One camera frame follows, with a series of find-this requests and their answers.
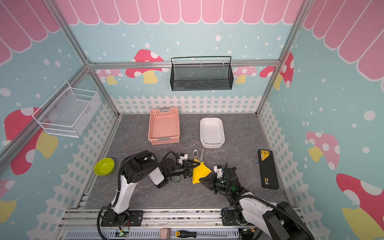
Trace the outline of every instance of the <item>white plastic tray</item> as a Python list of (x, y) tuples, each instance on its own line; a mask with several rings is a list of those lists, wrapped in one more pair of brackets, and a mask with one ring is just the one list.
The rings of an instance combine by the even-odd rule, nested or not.
[(200, 120), (200, 141), (205, 148), (220, 148), (225, 142), (223, 122), (220, 118)]

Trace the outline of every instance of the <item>mushroom illustration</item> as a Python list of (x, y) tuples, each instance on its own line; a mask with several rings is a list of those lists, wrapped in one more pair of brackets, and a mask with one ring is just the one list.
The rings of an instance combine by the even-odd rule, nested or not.
[(336, 175), (340, 190), (358, 206), (342, 208), (352, 231), (362, 240), (384, 236), (384, 192), (381, 188), (346, 174)]
[[(0, 180), (0, 199), (13, 187), (15, 180)], [(5, 223), (16, 208), (16, 201), (0, 201), (0, 223)]]
[[(140, 49), (132, 61), (133, 62), (155, 62), (155, 61), (163, 62), (164, 60), (159, 55), (157, 55), (156, 53), (150, 50)], [(125, 74), (130, 78), (135, 78), (143, 74), (144, 83), (151, 84), (151, 83), (157, 83), (159, 81), (155, 76), (154, 70), (168, 72), (169, 68), (127, 69)]]
[(255, 67), (238, 67), (235, 68), (233, 71), (233, 76), (237, 78), (236, 82), (237, 84), (245, 83), (245, 76), (256, 76), (257, 71)]
[[(9, 114), (4, 119), (5, 135), (4, 143), (8, 144), (14, 137), (33, 119), (32, 114), (38, 108), (23, 108)], [(21, 175), (26, 173), (32, 165), (36, 149), (45, 158), (50, 158), (59, 145), (59, 139), (51, 136), (39, 129), (38, 132), (28, 141), (24, 148), (17, 154), (11, 162), (11, 169), (14, 174)]]
[[(277, 81), (275, 82), (275, 89), (277, 91), (280, 90), (280, 84), (281, 84), (281, 81), (284, 79), (284, 82), (285, 82), (285, 86), (287, 88), (289, 88), (291, 86), (291, 83), (292, 83), (292, 78), (293, 78), (293, 68), (294, 68), (294, 62), (293, 62), (293, 54), (292, 53), (289, 53), (288, 55), (288, 58), (287, 58), (287, 61), (285, 62), (284, 66), (283, 66), (283, 69), (281, 70), (279, 76), (277, 77)], [(260, 72), (260, 77), (262, 78), (266, 78), (266, 77), (269, 77), (272, 75), (272, 72), (273, 72), (273, 69), (274, 67), (272, 66), (268, 66), (266, 68), (264, 68), (261, 72)]]
[(324, 155), (329, 168), (334, 170), (340, 160), (340, 147), (336, 137), (321, 132), (307, 132), (306, 138), (306, 144), (310, 142), (314, 145), (313, 148), (308, 149), (311, 158), (319, 162)]
[(105, 79), (107, 79), (109, 85), (116, 85), (118, 83), (114, 76), (123, 76), (118, 69), (98, 69), (96, 73), (103, 83), (105, 82)]

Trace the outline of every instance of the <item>white metal mesh basket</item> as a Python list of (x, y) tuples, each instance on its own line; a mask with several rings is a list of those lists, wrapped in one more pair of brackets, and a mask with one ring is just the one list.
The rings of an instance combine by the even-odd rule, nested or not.
[(33, 118), (48, 134), (80, 137), (100, 105), (98, 92), (69, 86), (42, 113), (41, 106)]

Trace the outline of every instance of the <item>black metal mesh basket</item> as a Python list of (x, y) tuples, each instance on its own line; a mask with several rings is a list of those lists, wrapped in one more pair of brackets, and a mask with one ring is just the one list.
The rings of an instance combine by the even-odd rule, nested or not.
[(171, 58), (172, 91), (230, 90), (233, 73), (230, 56)]

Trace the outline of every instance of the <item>pink plastic basket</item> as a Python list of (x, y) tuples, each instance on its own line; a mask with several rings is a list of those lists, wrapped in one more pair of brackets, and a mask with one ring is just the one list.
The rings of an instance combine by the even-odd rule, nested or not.
[(149, 119), (148, 140), (152, 145), (180, 142), (179, 109), (152, 109)]

